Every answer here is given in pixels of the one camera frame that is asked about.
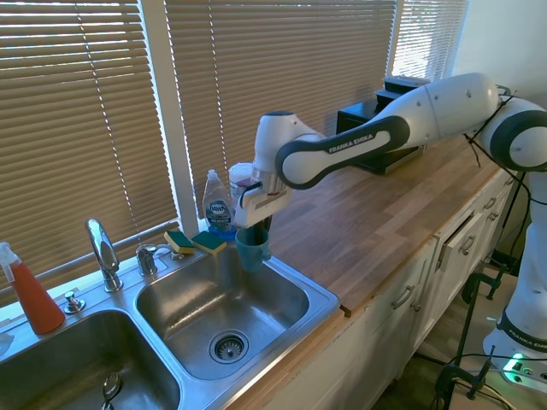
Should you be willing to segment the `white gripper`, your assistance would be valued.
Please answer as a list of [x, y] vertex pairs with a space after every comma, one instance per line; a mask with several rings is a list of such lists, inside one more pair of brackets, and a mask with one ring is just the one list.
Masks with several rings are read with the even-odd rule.
[[262, 245], [269, 233], [273, 215], [291, 201], [293, 189], [282, 186], [277, 192], [269, 192], [262, 182], [238, 184], [240, 195], [235, 202], [234, 223], [237, 227], [252, 227], [255, 246]]

